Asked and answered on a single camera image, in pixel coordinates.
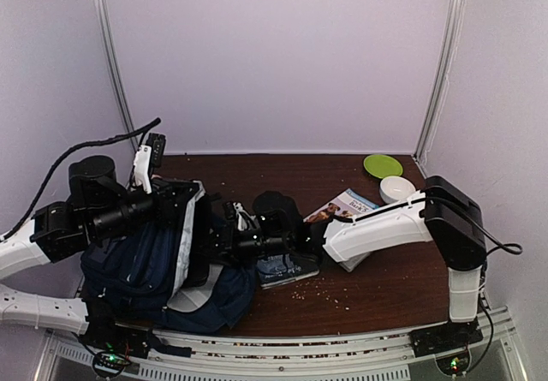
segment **white bowl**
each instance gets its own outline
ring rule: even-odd
[[[403,177],[388,176],[380,182],[380,196],[386,204],[406,199],[415,191],[414,185]]]

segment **dark brown tabletop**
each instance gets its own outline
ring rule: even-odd
[[[251,210],[253,199],[277,190],[307,216],[346,188],[382,204],[379,182],[363,170],[363,156],[170,156],[159,173],[196,179],[208,193]],[[417,188],[424,179],[408,156],[396,156]],[[273,289],[258,288],[250,313],[229,336],[319,336],[388,330],[447,319],[447,269],[433,242],[377,251],[346,272],[327,260],[316,277]]]

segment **plate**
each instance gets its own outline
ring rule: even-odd
[[[363,166],[373,177],[383,179],[388,176],[401,176],[403,167],[399,161],[384,154],[373,154],[363,160]]]

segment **magazine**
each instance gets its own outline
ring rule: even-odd
[[[329,203],[305,218],[305,222],[317,223],[334,214],[340,217],[359,216],[367,211],[378,208],[378,205],[368,199],[364,199],[350,188],[340,193]],[[344,263],[341,267],[346,271],[352,271],[369,253],[361,254]],[[303,278],[313,277],[319,273],[319,266],[312,260],[299,257],[296,254],[284,254],[270,256],[257,261],[260,286],[269,289],[278,285],[292,283]]]

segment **table surface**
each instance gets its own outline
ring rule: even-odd
[[[395,156],[417,188],[413,159]],[[355,155],[168,156],[159,174],[204,183],[208,193],[251,209],[265,190],[293,197],[303,216],[352,188],[382,205],[379,181]],[[328,259],[316,277],[258,288],[250,313],[228,336],[322,336],[388,330],[447,319],[447,269],[433,242],[387,248],[348,273]]]

